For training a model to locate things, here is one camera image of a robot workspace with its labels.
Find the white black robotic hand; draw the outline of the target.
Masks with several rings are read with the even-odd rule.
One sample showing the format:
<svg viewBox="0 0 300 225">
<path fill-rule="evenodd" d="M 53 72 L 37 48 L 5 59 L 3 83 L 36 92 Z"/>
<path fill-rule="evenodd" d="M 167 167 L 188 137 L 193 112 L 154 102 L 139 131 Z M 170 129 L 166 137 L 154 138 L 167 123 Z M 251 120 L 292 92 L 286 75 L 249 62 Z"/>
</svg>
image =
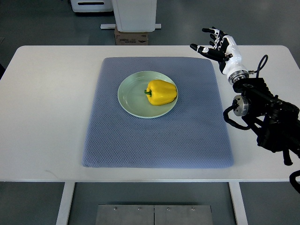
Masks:
<svg viewBox="0 0 300 225">
<path fill-rule="evenodd" d="M 226 76 L 236 73 L 248 74 L 248 70 L 242 64 L 241 53 L 232 36 L 215 27 L 203 28 L 202 31 L 210 34 L 210 47 L 190 44 L 194 51 L 218 62 L 221 73 Z"/>
</svg>

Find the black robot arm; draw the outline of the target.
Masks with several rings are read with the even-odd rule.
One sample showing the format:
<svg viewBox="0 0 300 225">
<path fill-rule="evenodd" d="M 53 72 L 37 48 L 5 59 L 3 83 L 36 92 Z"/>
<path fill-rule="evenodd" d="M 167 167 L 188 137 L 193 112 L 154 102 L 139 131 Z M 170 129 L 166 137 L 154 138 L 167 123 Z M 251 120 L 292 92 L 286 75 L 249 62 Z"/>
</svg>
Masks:
<svg viewBox="0 0 300 225">
<path fill-rule="evenodd" d="M 233 83 L 237 93 L 232 105 L 224 110 L 225 122 L 240 130 L 251 129 L 257 145 L 273 153 L 282 152 L 284 164 L 291 166 L 290 152 L 300 154 L 300 110 L 297 106 L 273 95 L 259 76 L 268 56 L 264 55 L 254 71 L 254 78 Z"/>
</svg>

